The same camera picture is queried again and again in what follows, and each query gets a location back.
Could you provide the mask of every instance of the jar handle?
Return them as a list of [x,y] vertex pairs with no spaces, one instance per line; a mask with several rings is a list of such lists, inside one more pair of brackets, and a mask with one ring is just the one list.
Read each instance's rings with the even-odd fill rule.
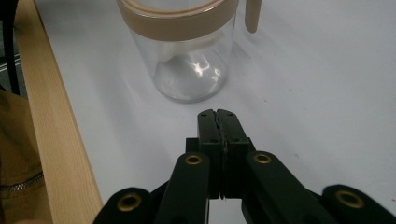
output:
[[252,34],[256,33],[259,24],[262,0],[246,0],[245,25]]

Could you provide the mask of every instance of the wooden edge strip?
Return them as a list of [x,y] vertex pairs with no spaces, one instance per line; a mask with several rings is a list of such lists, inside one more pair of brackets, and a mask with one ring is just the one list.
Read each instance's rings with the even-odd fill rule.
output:
[[92,223],[102,201],[34,0],[19,1],[15,34],[53,222]]

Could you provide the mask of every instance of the table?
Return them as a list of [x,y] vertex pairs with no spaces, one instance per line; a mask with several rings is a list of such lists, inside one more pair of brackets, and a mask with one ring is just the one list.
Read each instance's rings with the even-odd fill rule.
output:
[[[115,2],[36,1],[56,62],[26,82],[57,223],[90,222],[122,188],[161,185],[208,108],[233,111],[256,148],[314,192],[346,184],[396,214],[394,2],[266,1],[255,35],[241,6],[228,83],[183,105],[153,89]],[[17,36],[28,45],[19,14]],[[37,43],[20,49],[42,50]],[[33,55],[21,53],[22,64],[48,61]],[[211,222],[242,222],[238,204],[211,203]]]

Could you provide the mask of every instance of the brass screw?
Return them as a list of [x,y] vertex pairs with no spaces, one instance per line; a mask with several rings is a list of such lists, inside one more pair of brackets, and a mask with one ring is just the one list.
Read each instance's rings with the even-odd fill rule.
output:
[[141,203],[142,198],[137,193],[128,193],[119,199],[117,207],[121,212],[130,212],[139,207]]
[[352,208],[363,208],[364,200],[359,197],[356,193],[340,189],[335,192],[335,197],[340,203]]
[[267,164],[270,163],[272,161],[271,157],[269,157],[268,155],[264,154],[264,153],[258,153],[254,156],[254,160],[256,162],[262,163],[262,164]]
[[186,158],[185,162],[189,165],[196,165],[202,162],[202,158],[200,156],[191,155]]

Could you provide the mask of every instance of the zipper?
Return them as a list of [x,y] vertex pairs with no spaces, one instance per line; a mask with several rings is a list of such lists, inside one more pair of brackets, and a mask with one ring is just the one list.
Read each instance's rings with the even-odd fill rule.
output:
[[34,176],[31,179],[28,179],[27,181],[20,183],[20,184],[16,184],[16,185],[12,185],[12,186],[0,186],[0,191],[4,192],[4,191],[19,191],[19,190],[23,190],[23,189],[27,189],[29,187],[32,187],[33,185],[37,184],[38,182],[40,182],[40,180],[44,179],[44,174],[43,172],[41,172],[40,174]]

